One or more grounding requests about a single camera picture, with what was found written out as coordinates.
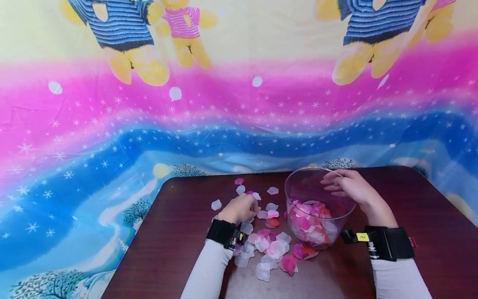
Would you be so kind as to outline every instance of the red tag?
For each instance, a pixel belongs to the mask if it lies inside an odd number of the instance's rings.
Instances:
[[[408,237],[408,240],[410,240],[410,244],[412,247],[418,247],[417,243],[415,242],[415,239],[413,237]]]

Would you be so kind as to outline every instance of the transparent container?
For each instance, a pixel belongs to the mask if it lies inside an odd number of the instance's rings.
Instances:
[[[285,180],[287,222],[297,241],[320,250],[334,244],[357,203],[350,197],[332,195],[321,184],[324,176],[338,173],[321,167],[304,167]]]

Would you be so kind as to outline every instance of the yellow label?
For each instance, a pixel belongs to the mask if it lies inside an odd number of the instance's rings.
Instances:
[[[359,242],[369,242],[369,235],[366,233],[357,233],[357,239]]]

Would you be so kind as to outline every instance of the hand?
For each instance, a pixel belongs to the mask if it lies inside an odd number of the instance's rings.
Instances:
[[[343,177],[330,172],[321,181],[324,189],[333,191],[333,195],[349,196],[355,200],[367,215],[372,226],[398,227],[389,205],[380,194],[355,170],[339,169],[335,171]]]
[[[255,217],[257,212],[259,212],[257,200],[252,195],[242,193],[240,196],[232,199],[222,209],[217,218],[238,225],[251,217]]]

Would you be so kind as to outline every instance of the white sleeve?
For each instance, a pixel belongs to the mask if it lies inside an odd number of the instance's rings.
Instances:
[[[218,299],[221,293],[224,270],[232,258],[232,250],[206,240],[189,275],[181,299]]]
[[[372,260],[377,299],[432,299],[413,259]]]

